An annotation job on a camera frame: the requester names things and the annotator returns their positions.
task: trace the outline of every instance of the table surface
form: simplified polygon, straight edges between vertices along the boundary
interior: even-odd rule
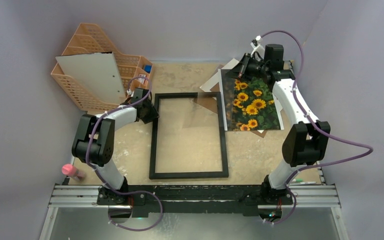
[[[152,93],[201,92],[200,86],[214,73],[218,63],[156,63]],[[265,137],[252,132],[225,133],[228,178],[149,179],[152,123],[135,122],[115,133],[114,160],[131,185],[253,185],[261,184],[282,158],[282,143],[290,124],[282,111],[285,130],[269,130]],[[163,99],[160,102],[157,139],[157,173],[221,171],[218,116],[192,99]],[[70,185],[99,185],[100,180],[86,164],[74,165],[86,172],[81,181]],[[320,183],[316,169],[301,172],[297,178]]]

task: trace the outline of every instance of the pink bottle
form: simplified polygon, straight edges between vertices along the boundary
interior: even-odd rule
[[[62,166],[62,174],[69,176],[76,181],[82,181],[86,177],[86,173],[71,164]]]

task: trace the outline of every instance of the wall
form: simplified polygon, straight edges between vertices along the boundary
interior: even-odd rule
[[[228,61],[252,49],[251,40],[271,30],[304,42],[328,0],[69,0],[79,22],[97,23],[126,54],[163,61]],[[268,43],[298,54],[282,33]]]
[[[304,46],[298,84],[332,133],[374,146],[324,169],[336,183],[350,239],[384,240],[384,0],[331,0]],[[363,149],[331,140],[324,162]]]
[[[50,72],[77,23],[58,0],[0,0],[0,239],[38,239],[80,111]]]

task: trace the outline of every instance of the purple cable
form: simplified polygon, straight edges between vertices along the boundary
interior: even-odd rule
[[[142,97],[140,100],[138,100],[138,101],[132,103],[132,104],[126,105],[126,106],[124,106],[124,107],[118,107],[118,108],[115,108],[115,109],[113,109],[113,110],[110,110],[110,111],[106,112],[106,113],[103,114],[102,116],[100,116],[100,117],[97,119],[95,125],[93,126],[92,133],[90,134],[91,136],[94,136],[94,135],[97,133],[97,129],[98,129],[99,123],[100,123],[106,116],[108,116],[108,115],[110,115],[110,114],[112,114],[112,113],[115,113],[115,112],[117,112],[117,111],[120,111],[120,110],[123,110],[123,109],[126,109],[126,108],[130,108],[130,107],[133,107],[134,105],[139,104],[140,102],[142,102],[143,100],[147,99],[147,98],[150,96],[150,94],[151,94],[151,89],[152,89],[152,84],[151,84],[151,81],[150,81],[147,77],[144,77],[144,76],[137,76],[137,77],[132,78],[132,79],[128,82],[128,87],[127,87],[127,89],[130,89],[130,85],[132,84],[132,81],[133,81],[133,80],[135,80],[135,79],[139,79],[139,78],[141,78],[141,79],[146,79],[146,81],[147,81],[148,84],[149,84],[149,91],[145,94],[145,96]],[[93,141],[94,141],[94,138],[91,137],[90,140],[89,140],[89,143],[87,144],[85,161],[86,161],[86,164],[87,164],[89,167],[93,168],[93,170],[95,171],[97,177],[102,181],[102,183],[103,183],[104,185],[106,185],[106,186],[107,186],[111,191],[113,191],[114,193],[116,193],[116,194],[118,194],[118,195],[122,195],[122,196],[125,196],[125,195],[133,195],[133,194],[149,194],[149,195],[153,196],[153,197],[157,200],[157,202],[158,202],[158,204],[159,204],[159,209],[160,209],[160,211],[159,211],[159,217],[158,217],[158,219],[156,220],[156,222],[155,222],[154,224],[152,224],[151,226],[149,226],[149,227],[142,228],[142,229],[135,229],[135,228],[130,228],[130,227],[127,227],[127,226],[123,226],[123,225],[120,225],[120,224],[118,224],[118,223],[115,223],[115,222],[111,219],[111,216],[108,215],[109,221],[110,221],[113,225],[115,225],[115,226],[117,226],[117,227],[119,227],[119,228],[126,229],[126,230],[133,231],[133,232],[142,232],[142,231],[146,231],[146,230],[152,229],[153,227],[157,226],[157,225],[161,222],[161,220],[163,219],[163,204],[161,203],[161,200],[160,200],[155,194],[153,194],[152,192],[149,192],[149,191],[142,191],[142,190],[140,190],[140,191],[131,191],[131,192],[120,192],[120,191],[116,190],[115,188],[113,188],[113,187],[112,187],[112,186],[111,186],[111,185],[110,185],[110,184],[109,184],[109,183],[108,183],[108,182],[101,176],[101,174],[97,171],[97,168],[96,168],[94,165],[92,165],[91,162],[90,162],[90,160],[89,160],[89,155],[90,155],[90,153],[91,153],[91,147],[92,147],[92,143],[93,143]]]
[[[295,208],[297,207],[297,198],[295,197],[295,195],[292,193],[291,189],[288,187],[288,184],[292,181],[292,179],[294,179],[295,175],[297,175],[299,172],[301,171],[304,171],[304,170],[307,170],[307,169],[313,169],[313,168],[321,168],[321,167],[327,167],[327,166],[331,166],[331,165],[336,165],[336,164],[341,164],[341,163],[345,163],[345,162],[348,162],[348,161],[351,161],[351,160],[355,160],[355,159],[359,159],[359,158],[362,158],[362,157],[365,157],[369,154],[371,154],[373,152],[373,147],[372,146],[369,146],[369,145],[366,145],[366,144],[363,144],[363,143],[358,143],[358,142],[354,142],[354,141],[350,141],[350,140],[346,140],[346,139],[343,139],[343,138],[340,138],[340,137],[337,137],[337,136],[334,136],[334,135],[331,135],[323,130],[321,130],[317,125],[316,123],[313,121],[313,119],[311,119],[310,115],[308,115],[308,112],[306,111],[306,109],[303,107],[303,105],[300,103],[300,101],[298,100],[298,97],[297,97],[297,92],[294,90],[296,89],[297,87],[297,79],[298,77],[301,75],[301,72],[303,71],[303,66],[304,66],[304,51],[303,51],[303,47],[301,46],[300,44],[300,41],[298,41],[298,39],[292,35],[290,32],[287,32],[287,31],[284,31],[284,30],[273,30],[273,31],[269,31],[263,35],[261,35],[261,38],[269,35],[269,34],[272,34],[272,33],[284,33],[284,34],[287,34],[289,35],[291,38],[293,38],[293,40],[295,40],[296,44],[298,44],[298,47],[299,47],[299,52],[301,54],[301,64],[299,66],[299,71],[298,73],[295,75],[295,81],[293,82],[293,85],[292,85],[292,94],[293,94],[293,98],[295,99],[295,102],[296,104],[298,104],[299,108],[302,110],[302,112],[304,113],[304,117],[306,117],[311,125],[314,127],[314,129],[317,130],[317,132],[319,132],[320,134],[328,137],[328,138],[331,138],[335,141],[338,141],[338,142],[341,142],[341,143],[344,143],[344,144],[348,144],[348,145],[353,145],[353,146],[357,146],[357,147],[361,147],[361,148],[365,148],[365,149],[368,149],[368,151],[362,153],[362,154],[359,154],[359,155],[355,155],[355,156],[352,156],[352,157],[348,157],[348,158],[345,158],[345,159],[342,159],[342,160],[338,160],[338,161],[333,161],[333,162],[329,162],[329,163],[323,163],[323,164],[320,164],[320,165],[311,165],[311,166],[305,166],[305,167],[301,167],[300,169],[294,171],[287,179],[286,179],[286,190],[288,190],[288,192],[290,192],[290,194],[293,196],[293,206],[292,206],[292,209],[290,210],[290,212],[285,216],[283,217],[282,219],[280,219],[279,221],[277,222],[273,222],[273,224],[280,224],[282,222],[284,222],[286,219],[288,219],[292,213],[295,211]]]

